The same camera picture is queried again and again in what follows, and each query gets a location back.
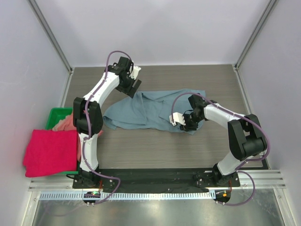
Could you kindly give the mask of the blue t shirt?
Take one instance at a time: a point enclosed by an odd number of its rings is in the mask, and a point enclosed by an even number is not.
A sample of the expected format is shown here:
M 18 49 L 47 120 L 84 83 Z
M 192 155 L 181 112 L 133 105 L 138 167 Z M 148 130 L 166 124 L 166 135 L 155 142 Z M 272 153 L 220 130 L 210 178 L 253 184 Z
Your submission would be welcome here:
M 188 95 L 181 96 L 172 107 L 176 97 L 187 92 L 206 95 L 204 90 L 193 89 L 138 91 L 133 98 L 126 97 L 111 105 L 103 114 L 104 124 L 111 129 L 158 129 L 182 133 L 178 125 L 172 126 L 169 116 L 171 110 L 186 113 L 192 109 Z

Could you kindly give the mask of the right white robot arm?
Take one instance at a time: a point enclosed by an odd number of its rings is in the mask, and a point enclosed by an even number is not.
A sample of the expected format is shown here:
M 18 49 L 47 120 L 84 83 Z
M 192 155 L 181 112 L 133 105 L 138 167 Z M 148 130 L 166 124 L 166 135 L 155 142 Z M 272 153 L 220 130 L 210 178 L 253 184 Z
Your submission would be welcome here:
M 196 131 L 202 121 L 214 121 L 228 130 L 230 152 L 212 168 L 214 185 L 225 186 L 244 161 L 268 149 L 256 115 L 237 114 L 214 101 L 204 100 L 200 94 L 191 95 L 188 101 L 192 107 L 190 113 L 173 113 L 171 116 L 180 124 L 180 130 Z

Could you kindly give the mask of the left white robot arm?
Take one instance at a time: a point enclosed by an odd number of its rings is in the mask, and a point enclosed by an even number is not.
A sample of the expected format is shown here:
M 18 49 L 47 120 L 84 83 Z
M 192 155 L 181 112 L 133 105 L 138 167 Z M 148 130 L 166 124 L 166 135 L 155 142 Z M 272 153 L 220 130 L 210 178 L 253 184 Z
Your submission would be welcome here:
M 73 101 L 73 125 L 81 145 L 78 177 L 89 188 L 97 187 L 101 180 L 96 172 L 99 167 L 97 140 L 103 127 L 101 107 L 115 89 L 133 98 L 141 84 L 137 79 L 140 70 L 128 55 L 121 56 L 112 65 L 107 62 L 98 83 L 84 97 Z

